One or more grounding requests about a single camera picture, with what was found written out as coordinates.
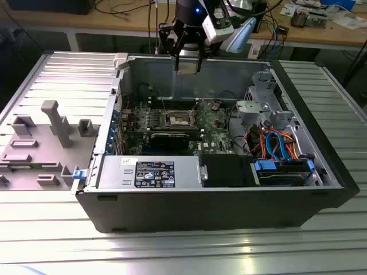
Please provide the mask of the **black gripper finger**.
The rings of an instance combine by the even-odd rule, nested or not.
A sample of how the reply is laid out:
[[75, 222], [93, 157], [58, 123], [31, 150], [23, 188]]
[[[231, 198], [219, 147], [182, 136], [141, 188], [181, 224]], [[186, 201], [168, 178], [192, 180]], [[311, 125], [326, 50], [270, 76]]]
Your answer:
[[188, 25], [180, 20], [174, 23], [160, 23], [158, 29], [163, 51], [174, 57], [174, 70], [179, 69], [179, 54], [188, 42]]
[[192, 56], [197, 58], [196, 73], [201, 71], [203, 60], [206, 58], [205, 37], [202, 31], [192, 31], [193, 50]]

